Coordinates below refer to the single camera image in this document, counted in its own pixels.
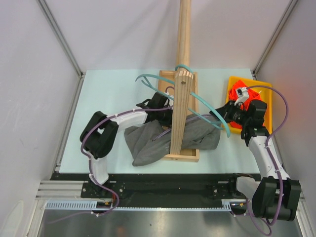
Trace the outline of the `purple hanger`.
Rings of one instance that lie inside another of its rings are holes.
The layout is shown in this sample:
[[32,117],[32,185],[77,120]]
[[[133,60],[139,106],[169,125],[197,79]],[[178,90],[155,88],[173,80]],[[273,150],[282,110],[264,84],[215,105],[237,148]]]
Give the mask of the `purple hanger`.
[[[165,89],[165,94],[169,95],[168,90],[169,90],[170,88],[174,89],[173,86],[167,86],[166,89]],[[202,115],[202,116],[197,116],[197,115],[195,115],[195,116],[193,116],[193,117],[187,118],[187,119],[186,119],[186,123],[188,123],[188,122],[190,122],[190,121],[193,121],[193,120],[196,120],[196,119],[204,119],[205,116],[206,116],[206,115]],[[172,128],[172,118],[171,118],[169,121],[170,121],[170,124],[168,124],[168,125],[163,125],[163,126],[167,127],[167,129],[166,129],[164,132],[162,132],[160,135],[156,136],[152,141],[155,141],[155,140],[157,140],[158,138],[163,137],[164,135],[166,135],[167,133],[169,133],[169,132],[171,131],[171,128]]]

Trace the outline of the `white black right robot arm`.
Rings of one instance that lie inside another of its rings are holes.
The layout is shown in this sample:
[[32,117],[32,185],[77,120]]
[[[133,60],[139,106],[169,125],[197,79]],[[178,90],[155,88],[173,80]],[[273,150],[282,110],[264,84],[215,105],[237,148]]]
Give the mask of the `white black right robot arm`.
[[255,217],[293,221],[301,193],[299,181],[292,180],[277,160],[274,147],[269,144],[269,132],[264,126],[267,104],[251,100],[243,110],[230,100],[224,106],[211,110],[212,115],[221,115],[226,122],[235,122],[242,127],[240,136],[252,152],[258,165],[261,181],[238,177],[228,185],[233,198],[245,195],[252,202]]

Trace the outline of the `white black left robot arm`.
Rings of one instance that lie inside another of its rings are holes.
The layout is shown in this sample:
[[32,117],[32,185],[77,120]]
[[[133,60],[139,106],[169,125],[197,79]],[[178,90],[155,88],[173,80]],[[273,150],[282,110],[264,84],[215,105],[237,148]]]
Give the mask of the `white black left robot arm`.
[[93,114],[80,135],[80,151],[88,158],[89,178],[93,182],[92,192],[102,198],[108,194],[106,183],[107,155],[113,148],[116,136],[125,129],[157,120],[162,125],[171,125],[174,97],[156,92],[128,111],[106,115],[101,111]]

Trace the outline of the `orange shorts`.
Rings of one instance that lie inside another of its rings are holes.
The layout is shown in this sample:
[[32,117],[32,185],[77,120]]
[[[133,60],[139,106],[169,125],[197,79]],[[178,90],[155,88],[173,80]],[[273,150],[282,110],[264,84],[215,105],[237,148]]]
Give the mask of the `orange shorts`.
[[[247,82],[253,83],[253,80],[249,79],[241,79],[236,77],[230,77],[230,82],[228,85],[228,92],[227,92],[227,101],[233,100],[236,101],[239,99],[239,95],[237,90],[242,87],[248,87],[249,85]],[[239,105],[241,105],[241,108],[243,110],[247,110],[249,107],[249,104],[252,100],[260,100],[262,101],[260,93],[254,91],[253,89],[247,90],[248,96],[246,96],[246,99],[243,99]]]

